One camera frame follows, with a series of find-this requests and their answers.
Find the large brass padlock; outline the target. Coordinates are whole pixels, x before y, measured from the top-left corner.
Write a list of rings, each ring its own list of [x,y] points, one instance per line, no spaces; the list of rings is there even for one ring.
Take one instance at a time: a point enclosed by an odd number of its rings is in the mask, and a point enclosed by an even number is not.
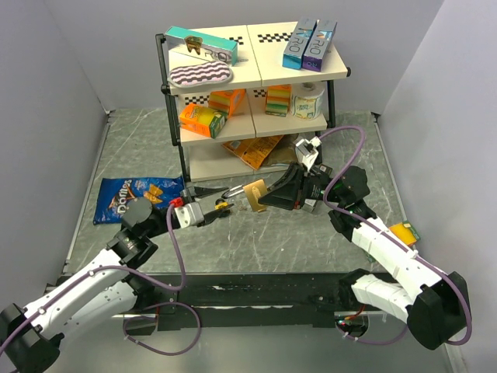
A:
[[[263,212],[267,206],[259,201],[261,197],[267,195],[268,190],[264,179],[259,179],[251,183],[241,185],[230,193],[229,199],[247,202],[254,212]]]

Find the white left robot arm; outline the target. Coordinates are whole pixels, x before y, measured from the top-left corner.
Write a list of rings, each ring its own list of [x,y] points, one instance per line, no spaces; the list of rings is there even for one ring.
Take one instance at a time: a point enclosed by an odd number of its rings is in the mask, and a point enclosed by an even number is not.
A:
[[[131,309],[149,310],[155,288],[181,291],[187,276],[175,231],[209,225],[226,216],[231,207],[222,199],[209,212],[198,200],[182,197],[166,208],[145,197],[133,199],[121,218],[121,229],[85,267],[36,301],[23,307],[11,304],[1,312],[2,354],[17,372],[44,372],[59,358],[62,344],[85,326]],[[165,233],[176,251],[178,284],[166,284],[139,271],[158,249],[152,239]]]

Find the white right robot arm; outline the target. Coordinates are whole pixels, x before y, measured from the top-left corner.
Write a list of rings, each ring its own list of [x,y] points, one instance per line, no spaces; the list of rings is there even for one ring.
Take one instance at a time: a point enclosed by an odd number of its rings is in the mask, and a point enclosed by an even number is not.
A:
[[[326,190],[330,175],[324,167],[306,170],[293,162],[258,202],[293,210],[306,200],[323,200],[334,229],[372,256],[392,277],[391,282],[354,270],[340,281],[339,300],[347,309],[371,305],[406,324],[425,348],[450,343],[461,330],[469,330],[471,308],[466,280],[457,272],[446,274],[426,262],[403,243],[367,206],[370,192],[364,169],[350,166]]]

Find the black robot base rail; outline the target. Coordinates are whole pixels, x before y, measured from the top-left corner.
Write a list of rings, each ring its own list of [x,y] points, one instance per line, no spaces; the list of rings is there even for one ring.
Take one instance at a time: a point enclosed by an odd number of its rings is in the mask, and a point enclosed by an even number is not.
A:
[[[180,291],[135,280],[131,315],[154,315],[161,331],[187,327],[309,325],[332,328],[335,315],[362,307],[347,273],[188,274]]]

